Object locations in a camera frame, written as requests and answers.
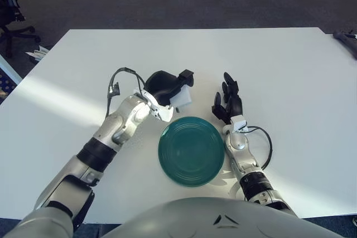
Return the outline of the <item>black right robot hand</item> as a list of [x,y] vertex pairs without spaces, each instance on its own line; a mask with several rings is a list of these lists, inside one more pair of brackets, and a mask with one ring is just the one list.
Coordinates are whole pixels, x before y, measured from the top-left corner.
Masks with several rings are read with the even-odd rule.
[[223,97],[219,92],[215,94],[211,111],[219,120],[222,120],[225,124],[230,124],[232,117],[243,115],[242,100],[238,94],[238,83],[227,72],[224,72],[224,81],[221,87]]

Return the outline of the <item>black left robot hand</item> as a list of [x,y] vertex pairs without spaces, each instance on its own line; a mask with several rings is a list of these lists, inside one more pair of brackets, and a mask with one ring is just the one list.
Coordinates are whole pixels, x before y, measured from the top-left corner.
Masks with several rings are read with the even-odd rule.
[[145,82],[144,89],[149,92],[161,106],[171,105],[170,99],[176,96],[181,88],[194,85],[194,73],[188,69],[178,76],[166,71],[157,71]]

